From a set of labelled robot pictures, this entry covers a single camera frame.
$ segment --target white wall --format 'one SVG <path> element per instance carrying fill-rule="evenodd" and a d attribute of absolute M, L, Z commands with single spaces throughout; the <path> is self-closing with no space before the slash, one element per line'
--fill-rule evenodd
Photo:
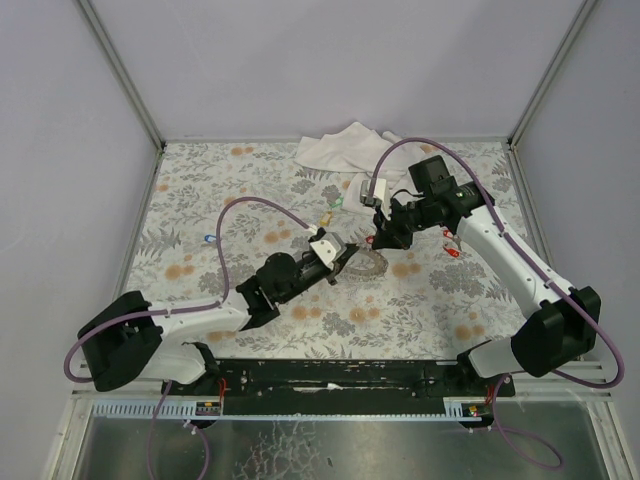
<path fill-rule="evenodd" d="M 615 391 L 640 463 L 640 3 L 601 2 L 520 153 L 558 270 L 592 285 L 627 366 Z M 597 355 L 613 368 L 602 342 Z"/>
<path fill-rule="evenodd" d="M 94 0 L 169 139 L 506 136 L 581 0 Z"/>
<path fill-rule="evenodd" d="M 0 478 L 36 479 L 62 359 L 113 295 L 153 148 L 73 2 L 0 14 Z"/>

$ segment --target towel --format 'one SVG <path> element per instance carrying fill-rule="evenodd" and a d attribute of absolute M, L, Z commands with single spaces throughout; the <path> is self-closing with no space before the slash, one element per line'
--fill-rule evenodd
<path fill-rule="evenodd" d="M 360 203 L 360 186 L 364 180 L 371 178 L 382 154 L 400 140 L 401 137 L 391 132 L 384 132 L 380 136 L 375 130 L 354 122 L 343 131 L 324 135 L 321 139 L 303 137 L 295 162 L 316 170 L 357 173 L 345 193 L 342 209 L 371 215 L 372 209 Z M 407 169 L 424 156 L 416 144 L 403 145 L 389 155 L 378 176 L 387 180 L 391 195 L 402 189 L 416 193 Z M 402 203 L 410 198 L 403 195 L 398 195 Z"/>

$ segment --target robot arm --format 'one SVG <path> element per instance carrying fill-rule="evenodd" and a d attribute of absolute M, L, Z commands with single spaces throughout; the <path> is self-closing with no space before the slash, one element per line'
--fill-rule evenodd
<path fill-rule="evenodd" d="M 149 311 L 111 326 L 83 345 L 96 390 L 110 391 L 140 379 L 172 379 L 192 384 L 218 366 L 209 348 L 194 338 L 216 331 L 262 327 L 280 315 L 278 305 L 327 279 L 333 285 L 358 247 L 345 244 L 323 229 L 309 239 L 309 250 L 298 260 L 287 253 L 267 258 L 256 274 L 231 291 L 213 308 L 213 299 L 188 302 L 146 302 L 138 291 L 128 292 L 85 325 L 78 338 L 123 315 Z"/>
<path fill-rule="evenodd" d="M 413 233 L 440 225 L 468 243 L 496 272 L 513 294 L 527 319 L 511 338 L 489 341 L 459 355 L 459 363 L 471 375 L 490 378 L 524 370 L 541 377 L 551 370 L 591 350 L 596 332 L 580 315 L 536 274 L 514 251 L 495 225 L 478 188 L 473 183 L 458 186 L 441 156 L 423 160 L 409 168 L 421 199 L 401 205 L 388 200 L 384 181 L 376 182 L 374 224 L 377 232 L 373 249 L 407 249 Z M 367 204 L 368 185 L 361 195 Z M 590 287 L 577 290 L 554 272 L 510 228 L 498 208 L 499 218 L 517 244 L 549 277 L 598 321 L 600 298 Z"/>

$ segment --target floral tablecloth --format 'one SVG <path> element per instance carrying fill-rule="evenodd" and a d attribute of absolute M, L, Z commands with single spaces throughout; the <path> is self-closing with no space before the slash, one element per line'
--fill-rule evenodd
<path fill-rule="evenodd" d="M 449 143 L 467 159 L 511 225 L 525 233 L 507 159 L 498 142 Z M 317 224 L 339 203 L 353 174 L 302 168 L 296 143 L 171 143 L 163 157 L 127 289 L 146 299 L 217 298 L 222 275 L 213 243 L 218 212 L 234 198 L 275 201 Z M 468 176 L 444 155 L 458 183 Z M 517 304 L 486 263 L 464 243 L 433 228 L 409 251 L 373 252 L 371 218 L 333 209 L 327 230 L 362 248 L 338 276 L 281 306 L 260 329 L 200 338 L 217 357 L 453 358 L 487 338 L 514 333 Z M 223 224 L 232 285 L 277 251 L 307 249 L 307 232 L 260 204 L 236 205 Z M 459 252 L 457 257 L 452 253 Z"/>

